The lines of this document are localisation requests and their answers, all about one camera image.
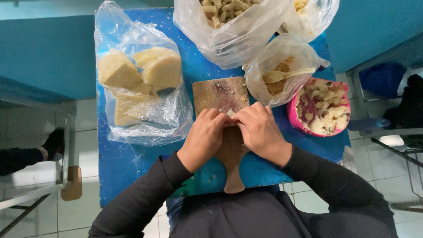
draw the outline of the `foot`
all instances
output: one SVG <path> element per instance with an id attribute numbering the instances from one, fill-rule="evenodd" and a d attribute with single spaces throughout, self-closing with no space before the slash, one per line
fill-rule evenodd
<path id="1" fill-rule="evenodd" d="M 47 160 L 52 161 L 54 155 L 58 150 L 64 148 L 64 134 L 63 128 L 56 128 L 48 137 L 46 142 L 41 146 L 47 151 Z"/>

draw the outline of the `white plastic spoon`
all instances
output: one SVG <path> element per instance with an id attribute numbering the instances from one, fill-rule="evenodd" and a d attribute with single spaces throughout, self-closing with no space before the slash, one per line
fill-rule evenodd
<path id="1" fill-rule="evenodd" d="M 315 68 L 305 68 L 305 69 L 299 69 L 292 72 L 284 73 L 281 71 L 272 70 L 267 72 L 263 75 L 263 81 L 265 83 L 276 83 L 281 81 L 282 79 L 286 79 L 288 77 L 292 77 L 295 75 L 302 75 L 302 74 L 308 74 L 308 73 L 314 73 L 316 71 Z"/>

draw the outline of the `pasta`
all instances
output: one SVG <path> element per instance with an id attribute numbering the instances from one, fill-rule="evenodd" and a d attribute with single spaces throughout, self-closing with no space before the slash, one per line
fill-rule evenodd
<path id="1" fill-rule="evenodd" d="M 207 24 L 215 29 L 241 15 L 250 7 L 260 4 L 259 0 L 201 0 L 200 3 Z"/>

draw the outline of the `table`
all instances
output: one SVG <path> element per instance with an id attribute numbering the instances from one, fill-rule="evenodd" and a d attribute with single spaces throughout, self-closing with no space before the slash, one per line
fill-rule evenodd
<path id="1" fill-rule="evenodd" d="M 182 70 L 188 94 L 193 103 L 192 83 L 196 81 L 218 79 L 230 76 L 244 76 L 241 67 L 222 70 L 215 64 L 206 60 L 192 43 L 172 21 L 173 8 L 146 8 L 124 10 L 133 20 L 143 23 L 156 23 L 157 29 L 164 32 L 178 45 L 182 58 Z M 323 33 L 310 45 L 317 54 L 331 61 L 326 35 Z M 335 81 L 333 68 L 317 71 L 314 77 Z M 183 141 L 147 148 L 141 145 L 125 144 L 107 140 L 110 129 L 104 111 L 106 100 L 103 87 L 97 82 L 97 119 L 99 140 L 99 181 L 100 205 L 104 207 L 120 191 L 145 174 L 160 155 L 169 155 L 172 151 L 182 147 Z M 337 162 L 342 159 L 345 146 L 350 146 L 347 131 L 327 137 L 319 138 L 305 135 L 294 129 L 289 123 L 286 106 L 273 108 L 276 122 L 288 142 L 295 143 L 298 147 L 322 156 L 330 161 Z M 284 173 L 274 169 L 273 165 L 248 153 L 239 166 L 241 179 L 247 188 L 292 182 L 293 180 Z M 172 197 L 207 194 L 223 191 L 226 182 L 226 171 L 220 161 L 212 158 L 202 166 L 192 178 L 178 189 Z"/>

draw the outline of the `black long-sleeve shirt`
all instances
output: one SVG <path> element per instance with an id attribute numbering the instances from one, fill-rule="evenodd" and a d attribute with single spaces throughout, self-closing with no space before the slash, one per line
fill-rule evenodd
<path id="1" fill-rule="evenodd" d="M 382 194 L 358 175 L 293 146 L 281 171 L 303 180 L 329 204 L 329 213 L 299 211 L 289 196 L 263 189 L 185 198 L 170 237 L 397 237 Z M 190 174 L 173 153 L 156 161 L 101 211 L 89 237 L 143 237 L 142 230 Z"/>

